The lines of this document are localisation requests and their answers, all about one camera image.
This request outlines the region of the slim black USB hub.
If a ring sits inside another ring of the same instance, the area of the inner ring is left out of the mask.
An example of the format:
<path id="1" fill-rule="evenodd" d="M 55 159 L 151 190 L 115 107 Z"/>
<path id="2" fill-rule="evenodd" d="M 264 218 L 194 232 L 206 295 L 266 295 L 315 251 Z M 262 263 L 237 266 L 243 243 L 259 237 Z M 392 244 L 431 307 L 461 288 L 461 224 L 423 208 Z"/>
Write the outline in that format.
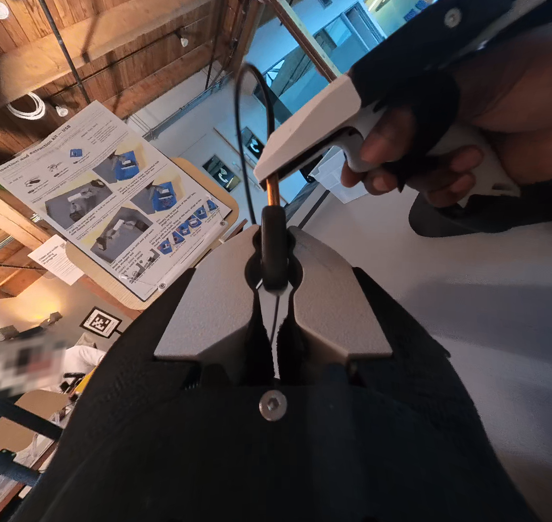
<path id="1" fill-rule="evenodd" d="M 285 211 L 269 205 L 262 210 L 261 277 L 266 291 L 279 295 L 288 285 L 288 238 Z"/>

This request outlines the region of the black quilted wrist rest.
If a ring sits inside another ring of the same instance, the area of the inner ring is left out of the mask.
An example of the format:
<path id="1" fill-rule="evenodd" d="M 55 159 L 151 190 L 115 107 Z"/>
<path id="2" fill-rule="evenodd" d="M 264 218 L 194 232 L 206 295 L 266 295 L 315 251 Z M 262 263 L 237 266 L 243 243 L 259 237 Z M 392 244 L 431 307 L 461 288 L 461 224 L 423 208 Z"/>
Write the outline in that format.
<path id="1" fill-rule="evenodd" d="M 551 222 L 551 180 L 521 187 L 520 197 L 472 195 L 465 208 L 438 209 L 419 194 L 409 225 L 421 237 L 499 234 L 517 227 Z"/>

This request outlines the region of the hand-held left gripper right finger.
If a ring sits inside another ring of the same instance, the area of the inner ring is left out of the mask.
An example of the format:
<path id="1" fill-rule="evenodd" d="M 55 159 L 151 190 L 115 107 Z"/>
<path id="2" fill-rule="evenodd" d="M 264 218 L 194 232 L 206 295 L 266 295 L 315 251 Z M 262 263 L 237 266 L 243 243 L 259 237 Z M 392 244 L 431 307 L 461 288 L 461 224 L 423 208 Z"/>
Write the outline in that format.
<path id="1" fill-rule="evenodd" d="M 307 366 L 390 357 L 391 346 L 349 262 L 304 230 L 289 231 L 300 269 L 293 311 Z"/>

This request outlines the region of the white phone booth door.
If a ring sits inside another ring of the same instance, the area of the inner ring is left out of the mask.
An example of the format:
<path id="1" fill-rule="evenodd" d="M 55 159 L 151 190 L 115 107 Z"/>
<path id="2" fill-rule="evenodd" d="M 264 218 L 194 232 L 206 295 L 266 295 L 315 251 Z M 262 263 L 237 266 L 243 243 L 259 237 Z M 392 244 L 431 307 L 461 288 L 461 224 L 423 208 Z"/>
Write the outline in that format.
<path id="1" fill-rule="evenodd" d="M 254 133 L 248 126 L 240 129 L 239 134 L 234 126 L 223 122 L 214 128 L 215 132 L 239 156 L 238 138 L 242 141 L 246 164 L 254 170 L 265 148 L 265 141 Z"/>
<path id="2" fill-rule="evenodd" d="M 194 166 L 189 160 L 182 157 L 173 157 L 171 161 L 196 180 L 212 196 L 230 207 L 233 212 L 245 214 L 246 202 L 241 197 L 236 199 L 233 195 L 233 190 L 242 184 L 242 181 L 216 156 L 212 156 L 200 167 Z"/>

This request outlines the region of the person's right hand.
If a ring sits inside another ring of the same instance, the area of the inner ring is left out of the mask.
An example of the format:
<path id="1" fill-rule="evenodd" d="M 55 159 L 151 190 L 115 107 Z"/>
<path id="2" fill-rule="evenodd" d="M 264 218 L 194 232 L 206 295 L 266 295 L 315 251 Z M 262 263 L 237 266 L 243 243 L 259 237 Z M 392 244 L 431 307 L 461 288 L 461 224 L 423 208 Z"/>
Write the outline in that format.
<path id="1" fill-rule="evenodd" d="M 451 68 L 459 86 L 458 119 L 476 126 L 519 186 L 551 180 L 551 23 L 519 34 Z M 371 195 L 397 188 L 383 164 L 401 159 L 417 131 L 409 105 L 388 108 L 369 132 L 358 174 L 345 162 L 341 183 L 363 183 Z"/>

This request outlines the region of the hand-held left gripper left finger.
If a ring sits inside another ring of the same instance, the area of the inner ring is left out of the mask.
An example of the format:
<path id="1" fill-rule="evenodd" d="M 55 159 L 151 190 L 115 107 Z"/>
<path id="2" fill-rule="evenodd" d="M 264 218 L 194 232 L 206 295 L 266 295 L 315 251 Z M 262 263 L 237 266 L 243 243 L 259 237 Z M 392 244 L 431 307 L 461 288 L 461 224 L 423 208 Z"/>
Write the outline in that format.
<path id="1" fill-rule="evenodd" d="M 159 361 L 220 365 L 247 380 L 263 360 L 257 283 L 259 225 L 227 240 L 199 263 L 156 346 Z"/>

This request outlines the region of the black-white marker tag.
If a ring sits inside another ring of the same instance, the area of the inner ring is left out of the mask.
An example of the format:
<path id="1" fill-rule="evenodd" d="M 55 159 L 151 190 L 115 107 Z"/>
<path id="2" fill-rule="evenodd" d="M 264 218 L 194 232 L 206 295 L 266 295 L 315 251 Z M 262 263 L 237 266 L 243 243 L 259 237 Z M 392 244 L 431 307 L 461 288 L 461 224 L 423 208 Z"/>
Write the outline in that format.
<path id="1" fill-rule="evenodd" d="M 96 336 L 111 339 L 113 334 L 121 333 L 119 331 L 121 323 L 122 319 L 94 306 L 79 326 Z"/>

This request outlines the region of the white crumpled bag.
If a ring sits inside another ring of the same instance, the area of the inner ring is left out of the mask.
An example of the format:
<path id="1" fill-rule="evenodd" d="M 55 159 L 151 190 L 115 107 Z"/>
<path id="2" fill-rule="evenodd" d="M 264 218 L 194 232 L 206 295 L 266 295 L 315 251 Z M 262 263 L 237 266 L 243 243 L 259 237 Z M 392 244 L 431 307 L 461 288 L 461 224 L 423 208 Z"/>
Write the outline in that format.
<path id="1" fill-rule="evenodd" d="M 91 346 L 72 346 L 65 350 L 62 376 L 65 374 L 89 374 L 97 367 L 107 352 Z"/>

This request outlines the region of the black stand pole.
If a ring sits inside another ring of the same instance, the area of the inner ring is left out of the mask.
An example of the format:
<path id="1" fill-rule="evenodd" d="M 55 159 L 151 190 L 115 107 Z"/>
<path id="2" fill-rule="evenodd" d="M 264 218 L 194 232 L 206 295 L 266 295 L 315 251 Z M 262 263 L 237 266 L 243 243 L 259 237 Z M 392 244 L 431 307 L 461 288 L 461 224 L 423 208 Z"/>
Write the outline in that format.
<path id="1" fill-rule="evenodd" d="M 55 442 L 59 441 L 62 436 L 63 429 L 59 425 L 17 406 L 7 399 L 1 399 L 1 417 Z"/>

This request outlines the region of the white paper notice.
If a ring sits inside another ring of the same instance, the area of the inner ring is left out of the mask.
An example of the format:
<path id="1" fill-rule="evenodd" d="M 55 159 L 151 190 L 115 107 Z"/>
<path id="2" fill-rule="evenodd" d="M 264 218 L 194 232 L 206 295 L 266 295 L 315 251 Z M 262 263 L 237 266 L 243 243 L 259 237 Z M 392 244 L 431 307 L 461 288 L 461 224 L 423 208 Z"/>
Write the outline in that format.
<path id="1" fill-rule="evenodd" d="M 28 257 L 67 285 L 75 284 L 84 272 L 70 261 L 66 253 L 66 241 L 59 235 L 50 237 Z"/>

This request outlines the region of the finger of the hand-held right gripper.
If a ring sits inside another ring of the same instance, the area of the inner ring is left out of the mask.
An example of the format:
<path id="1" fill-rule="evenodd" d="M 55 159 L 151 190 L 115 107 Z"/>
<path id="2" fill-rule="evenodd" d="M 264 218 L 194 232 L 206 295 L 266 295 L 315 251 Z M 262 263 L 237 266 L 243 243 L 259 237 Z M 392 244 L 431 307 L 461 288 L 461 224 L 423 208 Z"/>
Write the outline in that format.
<path id="1" fill-rule="evenodd" d="M 267 190 L 270 177 L 286 179 L 320 156 L 360 109 L 360 95 L 348 74 L 330 82 L 267 139 L 254 168 L 261 188 Z"/>
<path id="2" fill-rule="evenodd" d="M 317 166 L 330 148 L 342 147 L 351 131 L 336 131 L 327 138 L 308 147 L 300 154 L 294 156 L 279 169 L 279 180 L 282 181 L 299 171 L 307 183 L 313 183 L 315 178 L 310 176 L 311 171 Z"/>

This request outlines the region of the clear plastic bin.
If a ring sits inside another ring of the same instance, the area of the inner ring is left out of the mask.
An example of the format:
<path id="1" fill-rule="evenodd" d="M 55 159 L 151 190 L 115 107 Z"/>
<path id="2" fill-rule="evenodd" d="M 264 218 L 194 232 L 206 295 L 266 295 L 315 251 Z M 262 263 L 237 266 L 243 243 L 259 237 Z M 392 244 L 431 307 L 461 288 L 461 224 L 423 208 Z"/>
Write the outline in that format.
<path id="1" fill-rule="evenodd" d="M 346 157 L 343 150 L 337 146 L 332 146 L 308 174 L 309 177 L 321 184 L 343 204 L 355 201 L 368 194 L 361 182 L 351 188 L 347 188 L 342 184 L 341 172 L 345 162 Z"/>

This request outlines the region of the large instruction board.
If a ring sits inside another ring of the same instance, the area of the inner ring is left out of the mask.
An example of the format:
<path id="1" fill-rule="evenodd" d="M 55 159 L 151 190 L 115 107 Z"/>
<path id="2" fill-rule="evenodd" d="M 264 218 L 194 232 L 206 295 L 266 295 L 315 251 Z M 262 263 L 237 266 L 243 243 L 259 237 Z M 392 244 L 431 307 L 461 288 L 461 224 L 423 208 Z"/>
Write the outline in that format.
<path id="1" fill-rule="evenodd" d="M 216 247 L 236 201 L 187 160 L 170 159 L 98 101 L 1 165 L 1 186 L 77 250 L 110 295 L 150 305 Z"/>

